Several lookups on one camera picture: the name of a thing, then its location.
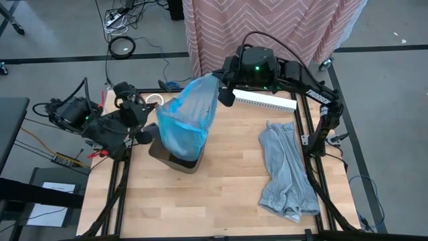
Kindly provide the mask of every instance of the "gray floor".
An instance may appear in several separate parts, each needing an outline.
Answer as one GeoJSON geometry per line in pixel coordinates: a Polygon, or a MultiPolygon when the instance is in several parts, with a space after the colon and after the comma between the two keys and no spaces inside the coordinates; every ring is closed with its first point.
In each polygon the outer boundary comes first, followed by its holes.
{"type": "MultiPolygon", "coordinates": [[[[11,2],[0,0],[10,7],[11,2]]],[[[99,0],[101,11],[111,8],[112,0],[99,0]]],[[[428,2],[424,0],[370,0],[344,47],[393,46],[427,44],[428,2]]],[[[0,60],[11,58],[46,58],[70,56],[103,56],[107,44],[102,37],[101,23],[93,1],[68,0],[20,1],[14,14],[26,31],[17,35],[8,25],[0,37],[0,60]]],[[[159,7],[150,8],[138,29],[129,36],[145,36],[164,52],[185,52],[185,27],[182,21],[169,19],[169,13],[159,7]]],[[[144,40],[137,41],[136,53],[159,53],[144,40]]],[[[428,84],[425,62],[427,51],[374,52],[334,54],[334,68],[358,135],[368,172],[379,188],[379,198],[386,213],[389,233],[427,235],[424,224],[428,211],[423,191],[428,177],[427,131],[428,84]]],[[[191,76],[188,58],[169,59],[166,70],[169,80],[191,76]]],[[[90,94],[100,98],[105,89],[104,62],[68,62],[55,64],[9,65],[10,75],[0,76],[0,96],[26,96],[30,104],[63,98],[84,76],[90,81],[90,94]]],[[[156,88],[162,79],[164,62],[155,60],[109,61],[109,77],[114,82],[127,81],[140,88],[156,88]]],[[[330,79],[327,72],[316,77],[330,79]]],[[[29,111],[27,117],[44,121],[29,111]]],[[[55,129],[24,122],[46,140],[48,145],[66,155],[75,155],[81,148],[90,150],[83,140],[55,129]]],[[[346,132],[341,124],[338,133],[346,132]]],[[[36,145],[25,135],[20,141],[36,145]]],[[[349,163],[348,177],[358,175],[349,141],[343,145],[344,159],[349,163]]],[[[89,163],[84,157],[81,161],[89,163]]],[[[28,182],[34,167],[56,167],[45,159],[14,147],[2,177],[28,182]]],[[[372,224],[370,210],[360,181],[352,184],[352,193],[359,212],[372,224]]],[[[2,222],[0,229],[10,225],[2,222]]],[[[71,238],[76,224],[68,228],[24,228],[21,240],[57,240],[71,238]]],[[[10,232],[0,234],[6,240],[10,232]]]]}

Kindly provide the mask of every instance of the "black container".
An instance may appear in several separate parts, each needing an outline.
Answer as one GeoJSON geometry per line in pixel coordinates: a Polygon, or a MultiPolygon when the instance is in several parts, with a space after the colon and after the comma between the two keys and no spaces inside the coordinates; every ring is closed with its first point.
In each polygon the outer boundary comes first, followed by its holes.
{"type": "Polygon", "coordinates": [[[149,155],[158,159],[159,161],[162,161],[165,165],[168,165],[170,168],[177,171],[181,171],[183,173],[193,174],[198,170],[199,164],[201,164],[205,144],[203,145],[201,153],[199,154],[199,158],[197,160],[185,161],[185,160],[179,159],[178,157],[175,157],[163,146],[161,135],[159,133],[159,128],[156,125],[156,123],[152,123],[144,127],[144,131],[150,132],[153,137],[152,145],[148,150],[149,155]]]}

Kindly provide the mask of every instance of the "zigzag pattern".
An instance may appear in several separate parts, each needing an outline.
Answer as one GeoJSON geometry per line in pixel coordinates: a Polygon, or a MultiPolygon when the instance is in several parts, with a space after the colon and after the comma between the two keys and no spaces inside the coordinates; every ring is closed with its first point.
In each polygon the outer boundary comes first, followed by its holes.
{"type": "MultiPolygon", "coordinates": [[[[187,47],[193,73],[201,76],[221,68],[249,31],[270,33],[290,46],[309,64],[322,62],[362,0],[183,0],[187,47]]],[[[251,35],[247,43],[273,49],[278,56],[295,57],[275,41],[251,35]]]]}

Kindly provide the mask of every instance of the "black tape roll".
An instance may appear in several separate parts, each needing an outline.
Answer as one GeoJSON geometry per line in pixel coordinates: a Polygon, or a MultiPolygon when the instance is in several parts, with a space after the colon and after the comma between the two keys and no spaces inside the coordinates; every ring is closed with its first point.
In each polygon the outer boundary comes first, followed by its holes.
{"type": "Polygon", "coordinates": [[[125,60],[125,59],[131,57],[131,55],[134,53],[134,51],[135,51],[135,42],[134,42],[134,40],[132,38],[130,38],[128,36],[118,36],[118,37],[115,37],[112,40],[110,40],[110,42],[108,43],[108,51],[110,52],[110,54],[112,55],[112,57],[115,60],[125,60]],[[120,39],[126,39],[126,40],[128,40],[128,41],[130,41],[132,43],[132,49],[131,49],[131,51],[129,51],[129,53],[127,53],[127,54],[117,54],[117,53],[113,52],[113,50],[112,50],[112,44],[115,41],[120,40],[120,39]]]}

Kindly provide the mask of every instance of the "gray jeans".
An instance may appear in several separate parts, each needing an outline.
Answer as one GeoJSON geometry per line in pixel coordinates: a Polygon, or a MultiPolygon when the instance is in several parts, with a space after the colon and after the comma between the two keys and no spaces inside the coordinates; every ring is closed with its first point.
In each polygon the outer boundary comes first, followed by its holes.
{"type": "Polygon", "coordinates": [[[261,193],[259,205],[299,222],[300,216],[315,216],[320,206],[309,184],[296,140],[294,123],[266,123],[259,141],[264,150],[266,169],[272,180],[261,193]]]}

